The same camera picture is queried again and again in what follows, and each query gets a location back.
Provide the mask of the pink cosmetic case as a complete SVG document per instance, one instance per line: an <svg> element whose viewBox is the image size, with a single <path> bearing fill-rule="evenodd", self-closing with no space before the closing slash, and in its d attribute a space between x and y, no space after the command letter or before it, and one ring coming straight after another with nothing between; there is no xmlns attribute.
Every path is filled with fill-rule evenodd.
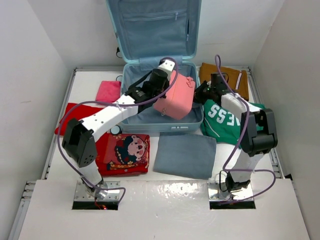
<svg viewBox="0 0 320 240"><path fill-rule="evenodd" d="M165 98L159 98L153 108L162 115L181 120L192 109L195 87L196 82L192 77L179 73Z"/></svg>

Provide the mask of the brown trousers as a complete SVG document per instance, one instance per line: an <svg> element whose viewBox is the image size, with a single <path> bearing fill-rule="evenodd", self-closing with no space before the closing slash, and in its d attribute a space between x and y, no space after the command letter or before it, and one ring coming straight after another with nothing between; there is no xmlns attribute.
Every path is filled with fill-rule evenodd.
<svg viewBox="0 0 320 240"><path fill-rule="evenodd" d="M237 92L243 99L249 100L249 87L248 87L248 75L245 70L236 70L229 67L221 67L220 71L226 74L225 80L228 85ZM199 68L198 76L200 83L204 81L209 82L211 80L211 74L218 73L216 65L209 63L202 63Z"/></svg>

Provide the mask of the green lettered jersey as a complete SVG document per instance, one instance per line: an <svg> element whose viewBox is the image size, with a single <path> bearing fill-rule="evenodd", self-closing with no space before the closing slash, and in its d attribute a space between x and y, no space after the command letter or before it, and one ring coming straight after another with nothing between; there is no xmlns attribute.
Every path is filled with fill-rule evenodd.
<svg viewBox="0 0 320 240"><path fill-rule="evenodd" d="M216 139L217 143L235 146L241 132L239 119L213 100L207 100L203 107L204 118L200 125L202 134Z"/></svg>

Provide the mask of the red cartoon print cloth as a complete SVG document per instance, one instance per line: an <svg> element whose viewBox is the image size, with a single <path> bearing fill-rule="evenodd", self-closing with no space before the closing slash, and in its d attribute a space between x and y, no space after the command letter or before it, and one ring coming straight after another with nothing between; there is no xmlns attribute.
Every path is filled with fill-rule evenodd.
<svg viewBox="0 0 320 240"><path fill-rule="evenodd" d="M150 136L105 133L97 142L95 162L103 177L140 175L148 172Z"/></svg>

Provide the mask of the plain red cloth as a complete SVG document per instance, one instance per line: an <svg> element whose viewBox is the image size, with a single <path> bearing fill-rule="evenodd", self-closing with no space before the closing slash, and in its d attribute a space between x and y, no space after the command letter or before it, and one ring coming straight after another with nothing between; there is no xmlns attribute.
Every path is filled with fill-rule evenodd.
<svg viewBox="0 0 320 240"><path fill-rule="evenodd" d="M76 119L81 120L83 118L89 117L91 115L96 114L99 112L102 107L94 107L88 105L80 105L76 109L72 110L70 114L68 112L76 105L76 103L69 102L66 106L65 112L63 117L67 115L63 124L61 124L61 120L59 122L59 126L55 129L54 134L57 135L60 127L60 136L64 136L67 128L67 124L70 120Z"/></svg>

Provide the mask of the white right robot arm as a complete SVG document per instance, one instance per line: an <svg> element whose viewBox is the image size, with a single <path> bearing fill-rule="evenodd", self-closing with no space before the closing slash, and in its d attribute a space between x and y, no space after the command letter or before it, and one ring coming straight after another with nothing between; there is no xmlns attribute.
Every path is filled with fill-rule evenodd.
<svg viewBox="0 0 320 240"><path fill-rule="evenodd" d="M226 191L230 193L248 187L256 165L277 146L278 136L274 112L243 99L229 87L226 76L224 72L212 73L211 80L194 91L193 101L203 105L212 100L239 120L240 134L235 147L241 148L241 152L231 169L222 167L226 172Z"/></svg>

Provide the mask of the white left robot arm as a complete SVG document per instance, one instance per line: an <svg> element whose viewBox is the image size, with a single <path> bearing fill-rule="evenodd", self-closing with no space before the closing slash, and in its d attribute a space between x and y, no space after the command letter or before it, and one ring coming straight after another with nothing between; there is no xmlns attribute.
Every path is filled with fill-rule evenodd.
<svg viewBox="0 0 320 240"><path fill-rule="evenodd" d="M102 175L98 171L97 141L112 127L129 117L139 114L163 98L174 86L178 77L178 65L171 57L160 60L159 66L133 83L114 103L106 103L97 113L77 120L67 121L62 142L58 144L64 158L73 159L70 167L80 176L88 193L98 197L107 193Z"/></svg>

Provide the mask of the pink folded towel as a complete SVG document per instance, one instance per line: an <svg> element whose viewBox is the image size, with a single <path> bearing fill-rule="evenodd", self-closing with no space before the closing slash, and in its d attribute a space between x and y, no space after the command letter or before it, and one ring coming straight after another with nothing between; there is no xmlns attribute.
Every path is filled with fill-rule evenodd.
<svg viewBox="0 0 320 240"><path fill-rule="evenodd" d="M120 81L102 81L98 88L95 100L106 103L113 103L121 96Z"/></svg>

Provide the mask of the lid suitcase wheel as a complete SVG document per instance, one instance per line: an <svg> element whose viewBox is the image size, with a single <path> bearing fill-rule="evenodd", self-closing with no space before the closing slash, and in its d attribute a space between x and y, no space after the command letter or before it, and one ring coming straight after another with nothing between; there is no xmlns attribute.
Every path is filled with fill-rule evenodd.
<svg viewBox="0 0 320 240"><path fill-rule="evenodd" d="M116 48L116 57L120 59L123 58L119 47Z"/></svg>

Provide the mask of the front left suitcase wheel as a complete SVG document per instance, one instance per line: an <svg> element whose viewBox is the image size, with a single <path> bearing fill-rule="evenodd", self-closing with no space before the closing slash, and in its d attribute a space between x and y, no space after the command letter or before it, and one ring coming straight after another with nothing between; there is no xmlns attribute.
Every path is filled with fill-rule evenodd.
<svg viewBox="0 0 320 240"><path fill-rule="evenodd" d="M113 136L120 135L122 133L122 128L119 125L115 125L110 129L110 134Z"/></svg>

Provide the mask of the grey folded towel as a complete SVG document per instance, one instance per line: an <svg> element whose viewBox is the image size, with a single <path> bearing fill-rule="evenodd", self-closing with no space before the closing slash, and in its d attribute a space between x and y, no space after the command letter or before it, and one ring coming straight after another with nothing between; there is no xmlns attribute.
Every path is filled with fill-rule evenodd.
<svg viewBox="0 0 320 240"><path fill-rule="evenodd" d="M212 177L217 141L199 134L161 134L153 170L157 173L207 180Z"/></svg>

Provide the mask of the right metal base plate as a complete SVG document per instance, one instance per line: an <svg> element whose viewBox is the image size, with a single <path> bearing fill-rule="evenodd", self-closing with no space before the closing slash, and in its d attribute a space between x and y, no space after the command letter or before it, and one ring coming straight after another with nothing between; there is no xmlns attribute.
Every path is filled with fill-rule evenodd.
<svg viewBox="0 0 320 240"><path fill-rule="evenodd" d="M224 181L207 182L208 198L210 202L219 203L224 201L254 201L252 185L228 192Z"/></svg>

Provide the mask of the metal base plate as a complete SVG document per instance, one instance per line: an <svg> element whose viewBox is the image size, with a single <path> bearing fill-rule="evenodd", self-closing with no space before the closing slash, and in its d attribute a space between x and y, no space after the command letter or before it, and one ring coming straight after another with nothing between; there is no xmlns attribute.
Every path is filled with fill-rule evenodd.
<svg viewBox="0 0 320 240"><path fill-rule="evenodd" d="M120 190L116 189L121 186L119 181L105 181L101 188L108 190L98 190L91 192L88 187L80 180L77 181L74 198L75 202L118 202L120 199Z"/></svg>
<svg viewBox="0 0 320 240"><path fill-rule="evenodd" d="M252 185L228 192L224 181L207 182L208 198L210 202L219 203L224 201L254 201Z"/></svg>

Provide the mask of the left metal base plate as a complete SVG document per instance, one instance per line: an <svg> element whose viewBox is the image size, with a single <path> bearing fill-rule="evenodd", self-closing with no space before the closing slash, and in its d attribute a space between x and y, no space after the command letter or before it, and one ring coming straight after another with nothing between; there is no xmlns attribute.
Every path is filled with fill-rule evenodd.
<svg viewBox="0 0 320 240"><path fill-rule="evenodd" d="M101 188L108 190L98 190L91 192L88 187L80 180L77 181L74 198L75 202L118 202L120 199L120 190L116 189L121 186L119 181L105 181Z"/></svg>

